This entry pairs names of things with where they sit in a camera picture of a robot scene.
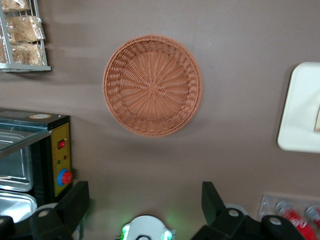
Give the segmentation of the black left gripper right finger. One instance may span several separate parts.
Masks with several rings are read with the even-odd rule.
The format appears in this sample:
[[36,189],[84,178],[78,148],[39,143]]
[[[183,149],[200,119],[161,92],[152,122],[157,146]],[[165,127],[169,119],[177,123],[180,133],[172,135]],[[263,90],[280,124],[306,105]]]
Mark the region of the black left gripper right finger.
[[201,207],[206,225],[192,237],[193,240],[251,240],[253,238],[246,230],[246,216],[234,207],[227,208],[210,181],[202,183]]

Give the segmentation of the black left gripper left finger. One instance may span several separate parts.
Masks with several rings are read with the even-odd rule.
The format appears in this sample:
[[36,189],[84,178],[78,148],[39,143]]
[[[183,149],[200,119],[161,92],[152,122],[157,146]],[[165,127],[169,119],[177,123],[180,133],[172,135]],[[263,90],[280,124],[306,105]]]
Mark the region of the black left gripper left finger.
[[90,205],[89,183],[79,181],[55,205],[41,207],[29,218],[34,240],[72,240]]

